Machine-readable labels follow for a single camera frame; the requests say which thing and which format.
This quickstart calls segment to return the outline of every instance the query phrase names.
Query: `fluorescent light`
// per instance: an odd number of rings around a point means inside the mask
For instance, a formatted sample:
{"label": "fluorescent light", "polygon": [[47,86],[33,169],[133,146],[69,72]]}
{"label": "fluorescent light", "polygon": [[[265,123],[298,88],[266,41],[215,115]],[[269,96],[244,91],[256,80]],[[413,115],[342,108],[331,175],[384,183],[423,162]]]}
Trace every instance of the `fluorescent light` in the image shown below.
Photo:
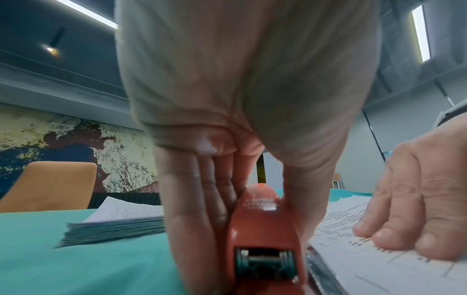
{"label": "fluorescent light", "polygon": [[70,0],[55,0],[55,1],[60,2],[61,4],[66,5],[69,8],[72,8],[72,9],[74,9],[76,11],[79,11],[82,14],[87,15],[88,17],[91,17],[91,18],[93,18],[93,19],[95,19],[97,21],[100,21],[101,23],[106,24],[107,26],[109,26],[111,28],[114,28],[115,30],[118,29],[118,25],[116,23],[114,23],[113,21],[111,21],[110,19],[102,17],[102,16],[98,15],[97,13],[92,12],[91,10],[89,10],[87,8],[84,8],[81,5],[76,4],[73,1],[70,1]]}
{"label": "fluorescent light", "polygon": [[413,25],[417,34],[418,47],[422,56],[422,62],[426,62],[431,58],[430,46],[428,45],[427,26],[425,24],[425,14],[423,13],[423,5],[412,10]]}

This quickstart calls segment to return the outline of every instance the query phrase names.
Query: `stapler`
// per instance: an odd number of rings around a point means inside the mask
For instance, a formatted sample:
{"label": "stapler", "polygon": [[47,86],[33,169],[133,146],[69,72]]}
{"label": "stapler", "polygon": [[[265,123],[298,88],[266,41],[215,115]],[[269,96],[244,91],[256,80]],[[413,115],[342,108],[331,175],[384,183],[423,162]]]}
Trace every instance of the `stapler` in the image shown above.
{"label": "stapler", "polygon": [[248,186],[231,216],[226,267],[236,295],[346,295],[337,278],[300,236],[282,198],[266,184]]}

